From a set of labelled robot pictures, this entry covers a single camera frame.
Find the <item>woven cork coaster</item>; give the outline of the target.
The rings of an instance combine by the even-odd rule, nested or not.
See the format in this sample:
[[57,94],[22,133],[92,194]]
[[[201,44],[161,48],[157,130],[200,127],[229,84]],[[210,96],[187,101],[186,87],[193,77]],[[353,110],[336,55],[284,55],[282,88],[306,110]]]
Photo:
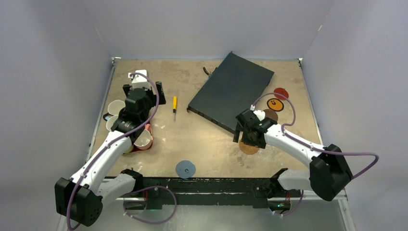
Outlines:
[[239,142],[239,148],[243,153],[248,154],[248,155],[256,154],[259,151],[258,147],[247,145],[241,141]]

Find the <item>dark wooden coaster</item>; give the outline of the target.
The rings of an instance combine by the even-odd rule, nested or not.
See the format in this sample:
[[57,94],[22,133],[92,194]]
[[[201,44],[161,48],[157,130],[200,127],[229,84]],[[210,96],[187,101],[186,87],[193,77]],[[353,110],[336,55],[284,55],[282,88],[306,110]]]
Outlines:
[[276,111],[272,110],[272,109],[265,109],[263,110],[265,112],[265,117],[270,118],[276,122],[278,122],[278,114]]

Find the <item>orange smiley coaster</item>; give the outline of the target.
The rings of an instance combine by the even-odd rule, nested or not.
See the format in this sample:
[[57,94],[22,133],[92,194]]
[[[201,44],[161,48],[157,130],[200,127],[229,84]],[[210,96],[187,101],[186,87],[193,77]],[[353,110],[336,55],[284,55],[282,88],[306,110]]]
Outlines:
[[271,98],[267,101],[267,106],[269,109],[280,112],[284,109],[284,103],[278,98]]

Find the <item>red round coaster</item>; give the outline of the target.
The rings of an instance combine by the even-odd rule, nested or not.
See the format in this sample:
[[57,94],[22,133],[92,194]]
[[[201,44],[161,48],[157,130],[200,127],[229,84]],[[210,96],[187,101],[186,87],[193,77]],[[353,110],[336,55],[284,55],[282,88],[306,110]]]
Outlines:
[[282,100],[282,101],[287,100],[287,99],[289,98],[289,93],[288,93],[287,90],[284,89],[284,88],[275,88],[275,89],[274,89],[274,95],[275,95],[278,99],[280,99],[280,100]]

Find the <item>blue grey smiley coaster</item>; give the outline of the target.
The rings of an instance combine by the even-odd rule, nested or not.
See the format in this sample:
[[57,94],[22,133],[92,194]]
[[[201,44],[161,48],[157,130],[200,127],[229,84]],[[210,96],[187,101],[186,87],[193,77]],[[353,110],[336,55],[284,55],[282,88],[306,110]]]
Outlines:
[[196,167],[191,161],[182,160],[176,165],[175,171],[180,178],[188,179],[195,174]]

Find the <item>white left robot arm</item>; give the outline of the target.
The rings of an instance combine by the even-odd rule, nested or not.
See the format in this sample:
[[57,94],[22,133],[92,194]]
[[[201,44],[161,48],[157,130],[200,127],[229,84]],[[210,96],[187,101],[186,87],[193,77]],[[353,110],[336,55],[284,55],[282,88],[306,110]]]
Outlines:
[[103,144],[90,160],[70,178],[60,178],[54,186],[56,212],[76,221],[78,225],[91,226],[100,216],[102,209],[116,198],[128,193],[137,197],[143,192],[141,174],[126,169],[104,183],[110,168],[143,133],[145,126],[155,115],[150,112],[166,103],[162,83],[153,86],[125,84],[125,107],[111,126]]

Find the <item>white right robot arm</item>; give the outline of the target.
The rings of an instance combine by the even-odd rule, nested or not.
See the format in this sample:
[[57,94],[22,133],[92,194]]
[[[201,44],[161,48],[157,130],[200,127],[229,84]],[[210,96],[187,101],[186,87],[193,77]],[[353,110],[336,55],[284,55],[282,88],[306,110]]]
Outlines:
[[236,116],[233,141],[257,148],[276,147],[303,163],[307,170],[283,168],[271,177],[268,196],[281,196],[291,190],[313,191],[325,201],[332,201],[352,180],[353,174],[336,145],[327,147],[308,141],[288,131],[285,124],[266,117],[253,103]]

